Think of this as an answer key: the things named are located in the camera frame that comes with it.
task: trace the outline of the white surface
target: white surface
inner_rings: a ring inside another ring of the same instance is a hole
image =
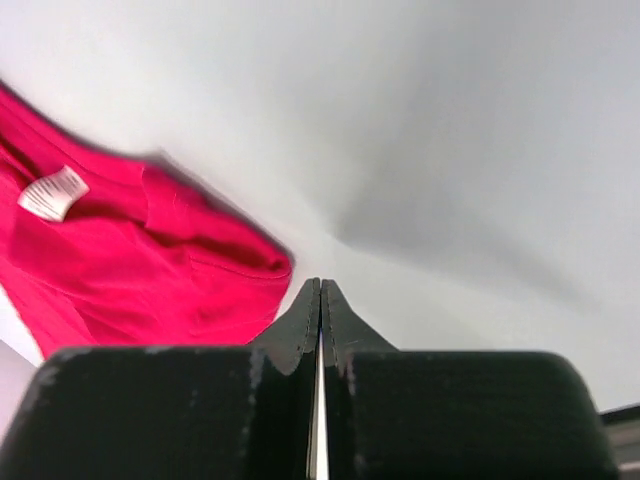
[[[0,443],[34,372],[33,365],[0,341]]]
[[[602,409],[640,400],[639,41],[635,0],[0,2],[4,81],[233,201],[293,290],[405,348],[556,351]]]

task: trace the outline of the red fabric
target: red fabric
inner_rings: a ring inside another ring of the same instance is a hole
[[[19,207],[71,167],[61,223]],[[238,345],[273,320],[291,264],[158,167],[72,141],[0,88],[0,282],[45,358],[78,345]]]

